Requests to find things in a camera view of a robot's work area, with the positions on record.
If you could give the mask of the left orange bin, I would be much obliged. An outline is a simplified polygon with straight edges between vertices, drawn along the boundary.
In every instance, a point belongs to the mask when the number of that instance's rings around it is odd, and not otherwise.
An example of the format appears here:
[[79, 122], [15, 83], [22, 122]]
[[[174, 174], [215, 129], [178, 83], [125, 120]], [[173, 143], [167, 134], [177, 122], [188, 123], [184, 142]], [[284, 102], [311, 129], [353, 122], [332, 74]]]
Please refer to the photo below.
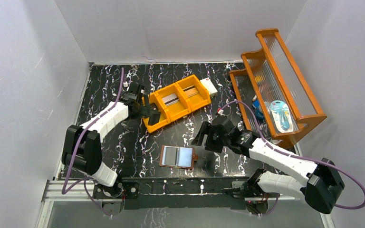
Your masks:
[[168, 115], [168, 108], [163, 104], [162, 99], [157, 93], [144, 95], [144, 117], [142, 118], [149, 133], [165, 127], [171, 123]]

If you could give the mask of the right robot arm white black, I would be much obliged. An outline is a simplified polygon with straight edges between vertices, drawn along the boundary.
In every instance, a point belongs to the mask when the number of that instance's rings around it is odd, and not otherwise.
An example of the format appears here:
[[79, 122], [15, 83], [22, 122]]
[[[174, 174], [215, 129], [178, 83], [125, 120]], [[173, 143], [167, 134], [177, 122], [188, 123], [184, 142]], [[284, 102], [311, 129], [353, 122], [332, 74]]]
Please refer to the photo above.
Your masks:
[[258, 133], [239, 129], [224, 115], [217, 116], [211, 123], [202, 122], [191, 144], [217, 153], [227, 147], [282, 172], [276, 174], [257, 169], [241, 186], [232, 187], [229, 194], [234, 197], [278, 193], [302, 199], [314, 210], [329, 214], [345, 188], [329, 159], [320, 162], [306, 161], [303, 157], [297, 159], [296, 154], [264, 142]]

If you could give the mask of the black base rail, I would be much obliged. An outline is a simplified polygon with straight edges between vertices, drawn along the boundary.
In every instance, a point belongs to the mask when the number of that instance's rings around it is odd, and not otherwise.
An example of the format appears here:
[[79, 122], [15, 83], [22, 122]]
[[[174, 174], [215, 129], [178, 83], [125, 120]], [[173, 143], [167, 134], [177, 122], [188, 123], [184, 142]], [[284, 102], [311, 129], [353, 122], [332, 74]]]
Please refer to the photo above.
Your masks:
[[257, 213], [273, 205], [275, 193], [261, 193], [247, 186], [248, 177], [124, 178], [123, 192], [115, 197], [94, 187], [93, 198], [104, 203], [120, 203], [122, 209], [146, 208], [230, 208]]

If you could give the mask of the orange wooden shelf rack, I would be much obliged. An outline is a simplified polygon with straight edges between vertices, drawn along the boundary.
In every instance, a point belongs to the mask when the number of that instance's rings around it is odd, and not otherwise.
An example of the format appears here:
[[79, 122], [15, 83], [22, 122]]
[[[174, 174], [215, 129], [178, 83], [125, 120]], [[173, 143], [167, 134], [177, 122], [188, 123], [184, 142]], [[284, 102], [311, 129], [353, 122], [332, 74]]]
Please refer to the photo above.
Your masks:
[[[256, 32], [261, 48], [244, 52], [244, 69], [229, 73], [237, 100], [251, 105], [256, 98], [264, 113], [264, 133], [285, 149], [293, 147], [327, 115], [306, 82], [295, 59], [276, 28]], [[271, 102], [285, 102], [292, 117], [293, 132], [280, 133], [270, 110]]]

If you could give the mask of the card in right bin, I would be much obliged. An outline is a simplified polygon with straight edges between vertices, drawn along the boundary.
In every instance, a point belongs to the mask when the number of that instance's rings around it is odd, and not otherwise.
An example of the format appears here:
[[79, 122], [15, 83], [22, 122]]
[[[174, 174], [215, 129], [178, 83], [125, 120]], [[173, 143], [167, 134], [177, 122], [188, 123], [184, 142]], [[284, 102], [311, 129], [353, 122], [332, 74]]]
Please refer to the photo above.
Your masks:
[[196, 94], [198, 94], [198, 90], [195, 86], [189, 86], [185, 89], [183, 89], [187, 97], [192, 97]]

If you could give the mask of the grey credit card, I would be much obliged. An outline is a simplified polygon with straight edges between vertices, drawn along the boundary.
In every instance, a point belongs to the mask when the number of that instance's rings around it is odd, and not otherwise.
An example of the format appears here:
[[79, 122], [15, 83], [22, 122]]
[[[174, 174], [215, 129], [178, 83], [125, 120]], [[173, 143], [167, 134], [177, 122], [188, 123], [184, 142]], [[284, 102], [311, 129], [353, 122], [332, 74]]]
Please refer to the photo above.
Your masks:
[[160, 112], [152, 113], [152, 114], [149, 116], [148, 125], [149, 125], [149, 126], [153, 126], [153, 125], [155, 125], [155, 124], [159, 123], [159, 121], [160, 121], [160, 116], [161, 116], [161, 113], [160, 113]]

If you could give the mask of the silver card in middle bin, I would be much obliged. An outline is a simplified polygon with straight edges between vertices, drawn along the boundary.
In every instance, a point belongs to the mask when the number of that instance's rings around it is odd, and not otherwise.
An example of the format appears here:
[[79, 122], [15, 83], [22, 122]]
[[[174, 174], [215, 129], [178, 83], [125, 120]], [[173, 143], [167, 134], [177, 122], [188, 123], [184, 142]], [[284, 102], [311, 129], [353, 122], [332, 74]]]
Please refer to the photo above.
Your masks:
[[162, 101], [164, 102], [164, 104], [166, 106], [170, 106], [170, 105], [173, 105], [173, 104], [179, 102], [179, 97], [177, 96], [177, 94], [173, 93], [173, 94], [163, 97]]

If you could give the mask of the white small box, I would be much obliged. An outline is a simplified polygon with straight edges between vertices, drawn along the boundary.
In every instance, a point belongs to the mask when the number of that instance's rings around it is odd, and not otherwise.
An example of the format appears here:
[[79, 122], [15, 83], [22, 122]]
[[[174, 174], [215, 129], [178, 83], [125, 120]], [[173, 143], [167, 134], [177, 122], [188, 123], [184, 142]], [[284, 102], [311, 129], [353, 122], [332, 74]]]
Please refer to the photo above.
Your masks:
[[212, 83], [212, 81], [210, 80], [209, 77], [200, 80], [200, 82], [206, 88], [206, 90], [208, 91], [210, 97], [215, 97], [217, 95], [218, 90], [215, 87], [215, 85]]

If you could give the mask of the blue packaged item on shelf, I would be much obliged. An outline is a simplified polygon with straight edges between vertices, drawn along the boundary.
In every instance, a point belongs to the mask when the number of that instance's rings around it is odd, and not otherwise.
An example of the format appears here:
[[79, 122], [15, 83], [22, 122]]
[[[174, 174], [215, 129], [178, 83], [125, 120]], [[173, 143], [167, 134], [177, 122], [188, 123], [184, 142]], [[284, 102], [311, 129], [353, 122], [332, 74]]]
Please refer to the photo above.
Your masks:
[[275, 126], [280, 133], [289, 133], [294, 131], [289, 107], [285, 102], [280, 100], [271, 102], [270, 110]]

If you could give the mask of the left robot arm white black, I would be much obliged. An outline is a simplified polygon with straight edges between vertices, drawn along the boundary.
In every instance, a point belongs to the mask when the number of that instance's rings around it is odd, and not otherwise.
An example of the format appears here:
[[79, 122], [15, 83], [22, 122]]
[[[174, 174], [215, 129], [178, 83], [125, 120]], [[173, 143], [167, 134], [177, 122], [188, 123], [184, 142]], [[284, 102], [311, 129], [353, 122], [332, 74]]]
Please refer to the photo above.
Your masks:
[[68, 127], [61, 162], [105, 186], [112, 198], [123, 192], [118, 174], [103, 163], [102, 141], [120, 122], [148, 118], [150, 126], [160, 120], [158, 108], [149, 103], [149, 95], [141, 84], [132, 84], [114, 102], [88, 122]]

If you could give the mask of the aluminium frame rail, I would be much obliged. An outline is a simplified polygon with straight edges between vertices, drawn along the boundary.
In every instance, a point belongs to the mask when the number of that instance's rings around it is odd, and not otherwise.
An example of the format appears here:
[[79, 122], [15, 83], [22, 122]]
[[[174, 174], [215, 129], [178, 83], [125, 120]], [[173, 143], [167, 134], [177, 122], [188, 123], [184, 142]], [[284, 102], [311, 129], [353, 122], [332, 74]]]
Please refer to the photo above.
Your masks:
[[261, 198], [260, 189], [249, 185], [248, 177], [185, 177], [185, 178], [124, 178], [115, 189], [93, 180], [69, 182], [70, 190], [62, 194], [64, 182], [52, 180], [46, 185], [43, 200], [77, 201], [92, 197], [103, 202], [189, 200], [209, 197]]

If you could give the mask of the brown leather card holder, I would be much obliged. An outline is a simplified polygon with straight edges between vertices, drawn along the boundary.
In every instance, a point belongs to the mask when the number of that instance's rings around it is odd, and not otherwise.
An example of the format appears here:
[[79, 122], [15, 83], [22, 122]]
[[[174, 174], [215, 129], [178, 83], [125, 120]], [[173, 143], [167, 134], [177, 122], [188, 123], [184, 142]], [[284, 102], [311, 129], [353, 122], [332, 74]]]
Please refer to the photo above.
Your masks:
[[[164, 155], [163, 154], [165, 152], [166, 147], [178, 148], [177, 163], [174, 166], [164, 165]], [[178, 168], [178, 169], [192, 169], [194, 167], [194, 163], [197, 160], [198, 160], [198, 155], [195, 153], [195, 150], [192, 147], [163, 145], [161, 148], [161, 153], [160, 153], [159, 166], [169, 167], [169, 168]]]

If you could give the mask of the orange bin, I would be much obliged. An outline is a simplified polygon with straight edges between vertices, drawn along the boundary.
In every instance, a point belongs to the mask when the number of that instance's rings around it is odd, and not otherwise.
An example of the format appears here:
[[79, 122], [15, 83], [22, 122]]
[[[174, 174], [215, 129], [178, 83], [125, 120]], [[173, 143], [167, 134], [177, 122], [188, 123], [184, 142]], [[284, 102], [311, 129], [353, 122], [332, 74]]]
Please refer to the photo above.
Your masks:
[[149, 133], [165, 127], [171, 123], [168, 115], [168, 108], [163, 104], [162, 99], [157, 93], [144, 95], [144, 117], [142, 118]]
[[208, 90], [196, 75], [191, 75], [176, 82], [186, 96], [186, 101], [192, 112], [211, 104]]
[[160, 102], [166, 107], [166, 114], [174, 122], [191, 112], [185, 92], [176, 84], [168, 85], [156, 91]]

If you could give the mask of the right orange bin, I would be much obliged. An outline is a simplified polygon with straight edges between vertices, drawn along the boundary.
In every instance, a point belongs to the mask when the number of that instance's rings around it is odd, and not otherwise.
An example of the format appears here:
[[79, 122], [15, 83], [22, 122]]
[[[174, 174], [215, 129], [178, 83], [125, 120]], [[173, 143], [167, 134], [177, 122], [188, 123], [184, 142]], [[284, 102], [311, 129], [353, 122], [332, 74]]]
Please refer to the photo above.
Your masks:
[[186, 96], [186, 101], [192, 112], [211, 104], [208, 90], [196, 75], [191, 75], [176, 82]]

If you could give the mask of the middle orange bin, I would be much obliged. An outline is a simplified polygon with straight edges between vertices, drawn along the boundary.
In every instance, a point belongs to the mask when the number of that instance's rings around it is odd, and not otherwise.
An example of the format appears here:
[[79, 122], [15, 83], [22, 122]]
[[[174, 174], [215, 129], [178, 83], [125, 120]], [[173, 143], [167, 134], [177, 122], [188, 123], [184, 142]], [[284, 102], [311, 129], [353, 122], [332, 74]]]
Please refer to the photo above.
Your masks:
[[166, 107], [166, 114], [174, 122], [191, 112], [185, 92], [176, 84], [168, 85], [156, 91], [160, 102]]

